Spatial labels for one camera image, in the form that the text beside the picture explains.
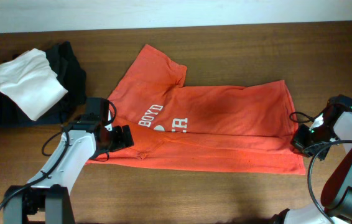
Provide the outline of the orange printed t-shirt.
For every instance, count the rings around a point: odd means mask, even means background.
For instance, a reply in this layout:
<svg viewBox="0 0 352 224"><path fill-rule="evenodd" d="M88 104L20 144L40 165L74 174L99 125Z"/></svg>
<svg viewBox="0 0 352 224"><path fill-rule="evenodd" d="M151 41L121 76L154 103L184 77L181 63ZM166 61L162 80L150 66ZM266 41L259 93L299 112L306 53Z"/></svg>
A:
<svg viewBox="0 0 352 224"><path fill-rule="evenodd" d="M256 86L186 86L187 68L146 45L112 91L115 125L134 145L97 158L149 169L303 175L293 152L298 126L285 81Z"/></svg>

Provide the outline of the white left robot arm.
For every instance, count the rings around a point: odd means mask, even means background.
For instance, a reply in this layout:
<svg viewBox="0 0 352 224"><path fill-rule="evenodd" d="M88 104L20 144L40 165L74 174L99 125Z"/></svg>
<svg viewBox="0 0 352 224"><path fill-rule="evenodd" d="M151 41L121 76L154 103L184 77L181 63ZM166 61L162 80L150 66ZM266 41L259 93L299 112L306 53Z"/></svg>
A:
<svg viewBox="0 0 352 224"><path fill-rule="evenodd" d="M100 121L73 121L48 161L25 185L12 185L0 203L4 223L30 223L29 215L45 213L42 223L75 223L70 192L88 160L134 145L128 125L111 130Z"/></svg>

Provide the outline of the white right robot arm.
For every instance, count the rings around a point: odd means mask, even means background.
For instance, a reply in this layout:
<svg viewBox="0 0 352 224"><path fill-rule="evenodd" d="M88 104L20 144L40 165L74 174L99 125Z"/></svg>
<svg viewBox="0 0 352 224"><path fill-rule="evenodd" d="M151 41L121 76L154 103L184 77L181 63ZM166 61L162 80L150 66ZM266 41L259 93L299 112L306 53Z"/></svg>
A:
<svg viewBox="0 0 352 224"><path fill-rule="evenodd" d="M304 208L285 209L270 223L352 223L352 106L327 106L311 126L301 122L291 144L311 159L307 187L312 203ZM312 189L312 172L317 159L324 160L332 146L342 145L346 155L323 186L320 200Z"/></svg>

